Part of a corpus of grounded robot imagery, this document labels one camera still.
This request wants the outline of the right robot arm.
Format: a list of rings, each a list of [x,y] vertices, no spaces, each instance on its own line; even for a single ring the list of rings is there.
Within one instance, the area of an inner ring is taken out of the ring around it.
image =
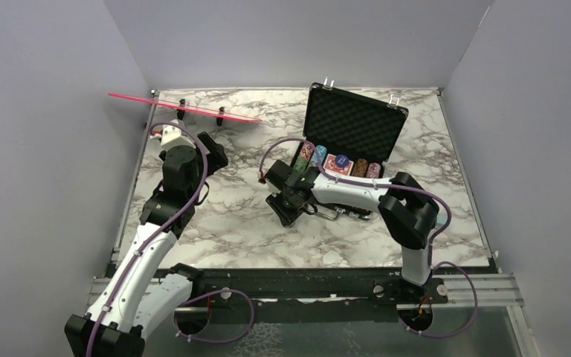
[[[392,178],[336,176],[316,167],[304,173],[281,160],[260,181],[271,188],[268,205],[288,227],[317,205],[342,205],[378,214],[401,246],[400,295],[416,303],[429,292],[432,274],[430,239],[441,205],[407,173]]]

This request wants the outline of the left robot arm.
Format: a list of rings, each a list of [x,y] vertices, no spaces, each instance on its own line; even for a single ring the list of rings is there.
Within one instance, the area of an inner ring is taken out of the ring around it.
[[[224,147],[206,132],[196,144],[165,150],[163,178],[143,205],[130,251],[83,316],[72,315],[65,335],[75,356],[142,356],[147,338],[181,303],[201,301],[201,272],[181,266],[147,293],[161,261],[201,204],[206,178],[228,165]]]

